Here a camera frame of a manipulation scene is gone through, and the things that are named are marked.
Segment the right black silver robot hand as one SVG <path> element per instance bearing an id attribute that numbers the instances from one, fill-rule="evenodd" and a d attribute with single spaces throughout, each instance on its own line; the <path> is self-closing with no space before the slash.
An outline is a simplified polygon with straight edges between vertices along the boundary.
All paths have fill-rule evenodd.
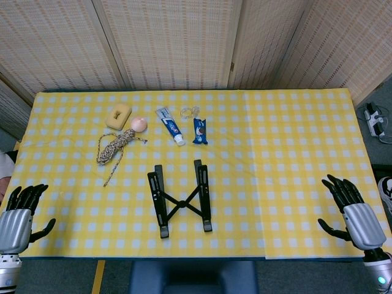
<path id="1" fill-rule="evenodd" d="M 380 251 L 386 236 L 374 210 L 362 198 L 356 185 L 347 179 L 327 175 L 322 184 L 328 188 L 345 222 L 345 230 L 330 227 L 323 219 L 318 220 L 327 234 L 350 241 L 359 250 Z"/>

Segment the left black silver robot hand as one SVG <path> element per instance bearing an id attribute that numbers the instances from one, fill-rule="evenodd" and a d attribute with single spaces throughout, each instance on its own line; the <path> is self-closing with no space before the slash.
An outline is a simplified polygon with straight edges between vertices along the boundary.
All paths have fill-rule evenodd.
<path id="1" fill-rule="evenodd" d="M 1 254 L 13 255 L 25 251 L 29 244 L 47 236 L 53 229 L 56 219 L 49 220 L 47 226 L 32 231 L 40 197 L 48 189 L 48 185 L 39 184 L 23 189 L 17 187 L 10 195 L 5 211 L 1 214 Z"/>

